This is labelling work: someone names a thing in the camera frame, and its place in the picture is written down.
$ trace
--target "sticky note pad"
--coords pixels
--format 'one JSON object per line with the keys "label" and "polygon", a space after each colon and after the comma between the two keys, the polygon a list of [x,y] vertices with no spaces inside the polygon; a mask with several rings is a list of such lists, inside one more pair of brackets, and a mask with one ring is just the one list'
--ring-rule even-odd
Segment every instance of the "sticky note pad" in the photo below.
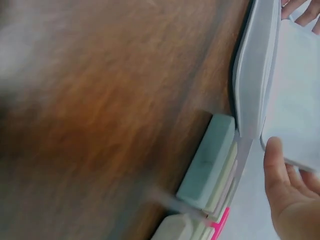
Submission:
{"label": "sticky note pad", "polygon": [[230,172],[230,174],[228,176],[227,182],[225,184],[225,187],[224,187],[224,189],[222,191],[222,194],[221,194],[221,196],[219,198],[219,201],[216,204],[216,207],[214,208],[214,211],[212,213],[212,217],[213,218],[218,218],[219,215],[220,215],[221,209],[222,209],[222,207],[224,205],[224,202],[225,202],[225,200],[227,198],[227,195],[228,195],[229,190],[231,188],[231,185],[233,183],[233,180],[234,180],[234,177],[235,177],[235,174],[236,174],[236,170],[237,170],[237,166],[238,166],[238,161],[235,160],[234,163],[233,163],[231,172]]}
{"label": "sticky note pad", "polygon": [[151,240],[190,240],[193,234],[191,219],[184,214],[167,216]]}
{"label": "sticky note pad", "polygon": [[228,157],[225,160],[223,168],[219,173],[218,181],[216,182],[214,189],[211,192],[211,196],[209,198],[207,205],[205,206],[204,211],[208,213],[213,213],[219,203],[219,200],[221,200],[221,197],[224,199],[226,198],[228,190],[225,191],[226,192],[225,194],[224,194],[224,190],[226,188],[226,185],[228,185],[228,180],[229,180],[229,187],[230,187],[232,179],[234,178],[234,175],[236,174],[236,170],[237,170],[238,161],[235,160],[237,156],[237,152],[238,152],[237,143],[234,143],[229,151]]}
{"label": "sticky note pad", "polygon": [[176,196],[203,209],[223,169],[235,136],[235,119],[215,114],[203,136]]}
{"label": "sticky note pad", "polygon": [[229,217],[229,212],[230,212],[230,209],[229,209],[229,207],[227,207],[223,212],[221,220],[217,223],[212,224],[212,227],[214,228],[214,234],[213,234],[211,240],[217,240],[219,238],[220,233],[222,232],[222,230],[224,229],[224,227],[226,225],[227,219]]}
{"label": "sticky note pad", "polygon": [[215,234],[213,227],[207,227],[203,222],[193,221],[194,232],[191,240],[211,240]]}
{"label": "sticky note pad", "polygon": [[224,212],[226,211],[226,209],[231,205],[231,202],[232,202],[232,199],[235,195],[235,192],[236,192],[236,179],[234,178],[233,181],[232,181],[232,184],[229,188],[229,191],[227,193],[227,196],[223,202],[223,205],[222,205],[222,208],[220,209],[220,212],[217,213],[217,217],[213,217],[212,215],[209,215],[208,218],[217,222],[217,223],[220,223],[221,222],[221,219],[223,218],[223,215],[224,215]]}

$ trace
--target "wooden table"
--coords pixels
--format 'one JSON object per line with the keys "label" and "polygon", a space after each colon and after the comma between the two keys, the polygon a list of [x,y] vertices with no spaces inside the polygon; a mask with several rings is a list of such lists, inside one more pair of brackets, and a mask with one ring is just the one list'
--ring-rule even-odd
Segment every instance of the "wooden table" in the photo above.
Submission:
{"label": "wooden table", "polygon": [[146,240],[211,118],[249,0],[2,0],[0,239]]}

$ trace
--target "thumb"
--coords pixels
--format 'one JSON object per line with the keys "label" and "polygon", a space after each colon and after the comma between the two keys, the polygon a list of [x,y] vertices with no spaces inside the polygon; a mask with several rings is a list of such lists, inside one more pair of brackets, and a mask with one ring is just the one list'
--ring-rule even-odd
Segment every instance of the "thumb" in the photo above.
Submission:
{"label": "thumb", "polygon": [[265,191],[268,192],[278,184],[290,185],[281,140],[271,137],[265,147],[264,154]]}

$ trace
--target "brown table surface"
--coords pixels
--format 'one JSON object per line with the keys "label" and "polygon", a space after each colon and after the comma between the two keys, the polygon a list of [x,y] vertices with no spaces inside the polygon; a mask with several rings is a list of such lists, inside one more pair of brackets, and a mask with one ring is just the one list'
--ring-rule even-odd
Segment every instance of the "brown table surface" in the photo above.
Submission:
{"label": "brown table surface", "polygon": [[230,113],[249,0],[1,0],[0,239],[146,240]]}

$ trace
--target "finger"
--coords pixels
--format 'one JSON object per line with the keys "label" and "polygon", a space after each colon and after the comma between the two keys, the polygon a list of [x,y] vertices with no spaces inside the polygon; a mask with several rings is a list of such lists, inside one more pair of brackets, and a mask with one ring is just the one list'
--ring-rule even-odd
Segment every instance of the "finger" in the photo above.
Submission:
{"label": "finger", "polygon": [[300,7],[306,0],[290,0],[287,5],[282,8],[281,19],[287,19],[298,7]]}
{"label": "finger", "polygon": [[320,195],[320,179],[312,172],[300,170],[300,174],[306,187]]}
{"label": "finger", "polygon": [[305,12],[300,17],[298,17],[295,22],[304,27],[312,20],[316,19],[319,15],[319,12],[320,4],[316,1],[312,1]]}
{"label": "finger", "polygon": [[297,189],[301,194],[308,198],[317,198],[318,195],[311,191],[307,186],[305,185],[302,178],[297,174],[294,166],[286,164],[286,171],[290,179],[291,186]]}
{"label": "finger", "polygon": [[275,185],[290,185],[290,180],[283,156],[282,143],[279,138],[271,137],[268,140],[265,147],[263,167],[265,177],[265,191],[267,194],[269,190]]}
{"label": "finger", "polygon": [[281,6],[286,5],[289,2],[289,0],[281,0]]}
{"label": "finger", "polygon": [[314,25],[312,32],[314,32],[317,35],[320,35],[320,18],[318,21],[316,21],[316,24]]}

